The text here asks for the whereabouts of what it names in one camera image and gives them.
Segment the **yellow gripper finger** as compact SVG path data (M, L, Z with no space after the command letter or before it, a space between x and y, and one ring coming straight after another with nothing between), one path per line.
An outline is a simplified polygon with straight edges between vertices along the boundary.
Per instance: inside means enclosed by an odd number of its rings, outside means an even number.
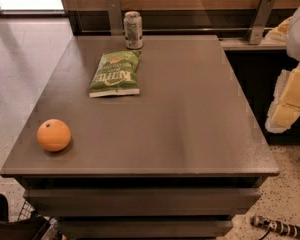
M300 63L292 71L281 71L273 96L265 128L278 134L290 129L300 117Z
M291 17L282 21L277 27L273 28L266 34L265 39L270 41L285 42L290 22Z

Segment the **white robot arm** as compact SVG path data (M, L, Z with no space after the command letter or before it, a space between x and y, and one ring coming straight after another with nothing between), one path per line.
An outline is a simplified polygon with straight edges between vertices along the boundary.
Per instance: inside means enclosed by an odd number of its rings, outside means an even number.
M292 71L283 69L277 78L265 128L283 133L300 117L300 6L294 14L266 34L270 41L284 42L287 55L298 61Z

